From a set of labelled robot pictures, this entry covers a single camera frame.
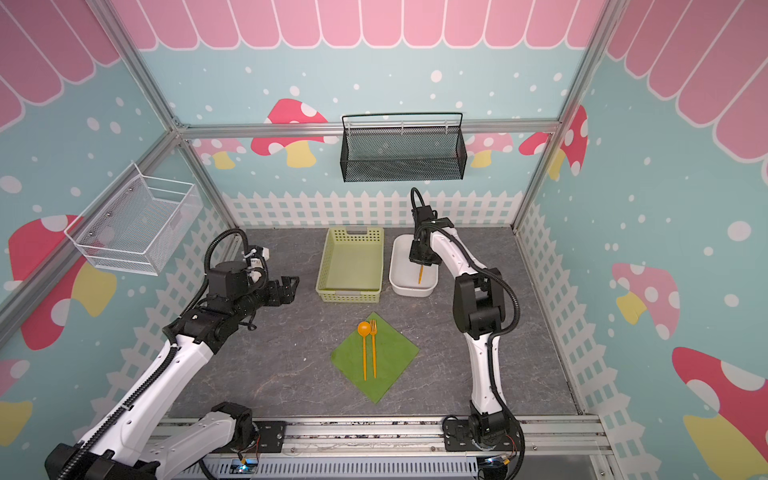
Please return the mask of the orange plastic spoon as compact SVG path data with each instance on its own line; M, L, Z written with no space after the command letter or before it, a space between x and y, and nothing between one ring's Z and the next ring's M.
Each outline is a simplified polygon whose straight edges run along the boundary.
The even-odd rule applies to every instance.
M362 321L357 326L357 333L361 337L361 352L362 352L362 374L363 380L368 380L368 367L367 367L367 337L371 333L371 325L368 321Z

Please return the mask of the orange plastic fork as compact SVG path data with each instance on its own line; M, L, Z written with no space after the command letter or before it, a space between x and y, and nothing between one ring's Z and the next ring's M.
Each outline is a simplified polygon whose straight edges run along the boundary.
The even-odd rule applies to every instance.
M372 346L372 362L373 362L373 374L374 378L378 378L378 361L377 361L377 333L378 333L378 326L377 326L377 320L372 319L369 321L370 324L370 336L371 336L371 346Z

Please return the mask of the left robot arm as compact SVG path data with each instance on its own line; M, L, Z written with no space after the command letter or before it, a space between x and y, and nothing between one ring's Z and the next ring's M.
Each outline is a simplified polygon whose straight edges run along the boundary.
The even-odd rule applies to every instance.
M149 442L166 412L225 342L262 307L295 299L297 276L269 277L266 248L240 228L214 238L203 259L201 287L162 333L153 363L117 405L73 445L59 444L44 466L51 479L171 479L208 454L229 449L242 457L262 437L250 408L222 402L192 426L156 444Z

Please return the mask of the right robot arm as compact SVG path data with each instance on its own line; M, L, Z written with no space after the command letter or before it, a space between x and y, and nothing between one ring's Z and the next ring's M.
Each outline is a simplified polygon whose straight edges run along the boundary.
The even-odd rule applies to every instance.
M440 218L415 187L410 203L415 227L409 260L421 266L445 265L454 277L453 319L470 356L472 439L482 449L509 441L520 453L524 434L503 396L498 358L500 337L520 322L517 296L499 270L484 266L470 253L454 224Z

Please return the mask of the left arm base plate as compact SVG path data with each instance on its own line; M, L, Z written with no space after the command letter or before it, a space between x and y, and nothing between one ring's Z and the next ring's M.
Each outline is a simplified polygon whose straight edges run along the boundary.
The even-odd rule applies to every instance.
M280 453L286 438L286 427L285 421L255 420L252 422L252 428L247 430L238 422L233 439L223 447L213 450L213 453L243 455Z

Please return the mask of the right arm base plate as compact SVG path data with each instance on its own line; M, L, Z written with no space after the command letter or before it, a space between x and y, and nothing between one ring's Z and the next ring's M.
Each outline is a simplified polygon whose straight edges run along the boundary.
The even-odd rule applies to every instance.
M470 417L449 415L441 422L444 448L448 452L519 452L524 435L515 425L508 431L488 431Z

